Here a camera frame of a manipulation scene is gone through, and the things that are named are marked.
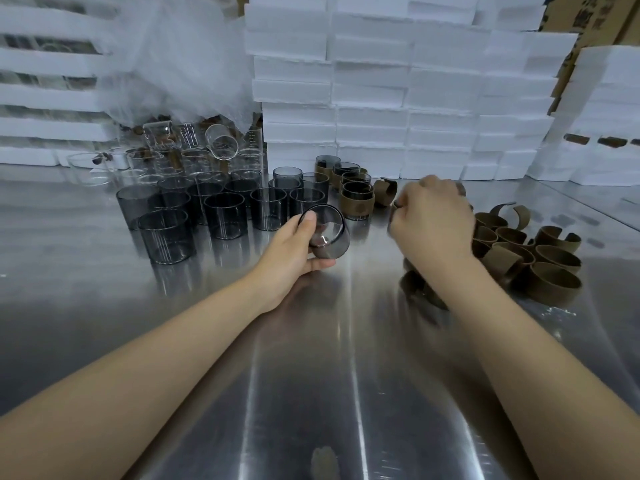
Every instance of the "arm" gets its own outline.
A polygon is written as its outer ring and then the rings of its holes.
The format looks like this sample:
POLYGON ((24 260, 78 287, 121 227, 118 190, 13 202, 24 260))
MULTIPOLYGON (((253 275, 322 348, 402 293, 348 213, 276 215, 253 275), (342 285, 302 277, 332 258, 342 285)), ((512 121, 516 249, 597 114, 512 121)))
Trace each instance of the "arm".
POLYGON ((14 480, 116 480, 197 382, 301 274, 316 216, 293 217, 258 265, 164 325, 53 384, 0 418, 0 472, 14 480))
POLYGON ((540 478, 637 478, 640 419, 473 257, 474 217, 453 182, 409 184, 401 204, 392 235, 462 323, 540 478))

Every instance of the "white plastic sheet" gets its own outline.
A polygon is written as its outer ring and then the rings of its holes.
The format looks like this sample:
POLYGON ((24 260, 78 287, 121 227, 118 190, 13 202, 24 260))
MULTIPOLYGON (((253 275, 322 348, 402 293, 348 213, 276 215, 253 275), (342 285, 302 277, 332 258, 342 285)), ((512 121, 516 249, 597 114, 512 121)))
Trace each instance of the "white plastic sheet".
POLYGON ((193 121, 222 114, 245 132, 257 110, 244 18, 226 20, 215 0, 123 0, 93 41, 110 54, 97 88, 106 112, 133 127, 158 114, 193 121))

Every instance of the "hand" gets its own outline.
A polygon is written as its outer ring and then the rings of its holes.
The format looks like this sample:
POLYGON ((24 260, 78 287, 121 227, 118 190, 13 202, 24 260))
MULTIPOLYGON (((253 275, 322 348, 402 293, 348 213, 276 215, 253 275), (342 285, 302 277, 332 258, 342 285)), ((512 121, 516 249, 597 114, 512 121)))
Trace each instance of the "hand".
POLYGON ((469 202, 458 195, 453 181, 429 175, 420 183, 409 183, 398 205, 391 236, 427 281, 444 267, 472 257, 475 220, 469 202))
POLYGON ((278 306, 301 275, 335 264, 335 259, 308 259, 309 240, 316 231, 316 213, 307 212, 300 226, 299 220, 299 215, 293 216, 277 231, 247 276, 264 297, 260 313, 278 306))

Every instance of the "forearm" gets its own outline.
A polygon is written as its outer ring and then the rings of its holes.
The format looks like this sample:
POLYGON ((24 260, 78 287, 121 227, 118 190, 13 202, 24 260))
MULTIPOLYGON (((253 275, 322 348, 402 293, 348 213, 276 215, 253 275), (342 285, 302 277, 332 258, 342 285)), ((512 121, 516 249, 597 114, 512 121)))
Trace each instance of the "forearm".
POLYGON ((44 390, 0 419, 12 479, 119 479, 258 315, 245 278, 44 390))
POLYGON ((636 414, 470 258, 441 266, 434 290, 462 323, 540 478, 632 478, 636 414))

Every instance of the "plastic bag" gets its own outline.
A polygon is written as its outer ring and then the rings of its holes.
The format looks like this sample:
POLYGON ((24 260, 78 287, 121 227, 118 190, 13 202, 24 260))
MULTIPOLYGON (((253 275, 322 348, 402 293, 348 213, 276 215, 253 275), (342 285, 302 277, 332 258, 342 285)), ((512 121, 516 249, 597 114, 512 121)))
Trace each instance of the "plastic bag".
POLYGON ((257 104, 243 34, 244 19, 226 20, 213 0, 124 0, 94 42, 111 55, 97 83, 105 112, 129 127, 222 114, 247 131, 257 104))

